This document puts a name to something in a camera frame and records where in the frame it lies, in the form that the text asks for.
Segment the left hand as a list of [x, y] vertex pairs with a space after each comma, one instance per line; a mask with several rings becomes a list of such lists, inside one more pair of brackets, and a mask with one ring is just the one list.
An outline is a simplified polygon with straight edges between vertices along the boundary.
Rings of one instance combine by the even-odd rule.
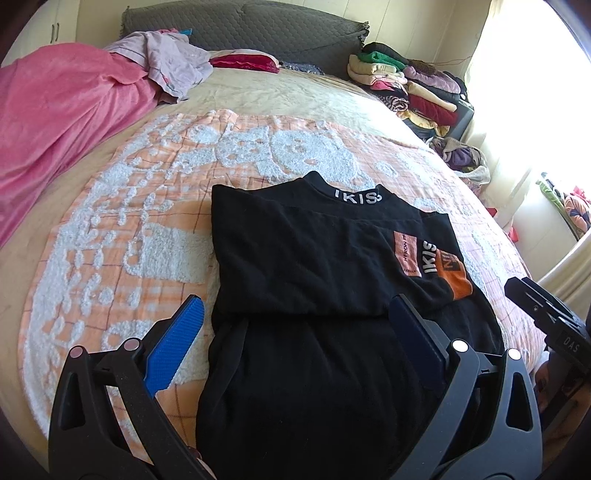
[[211, 479], [215, 480], [216, 477], [213, 474], [213, 472], [211, 471], [211, 468], [204, 462], [204, 459], [202, 459], [200, 453], [197, 451], [197, 449], [191, 447], [191, 446], [187, 446], [187, 449], [190, 451], [191, 455], [197, 459], [198, 463], [200, 464], [200, 466], [202, 468], [204, 468], [204, 470], [207, 472], [207, 474], [209, 475], [209, 477], [211, 477]]

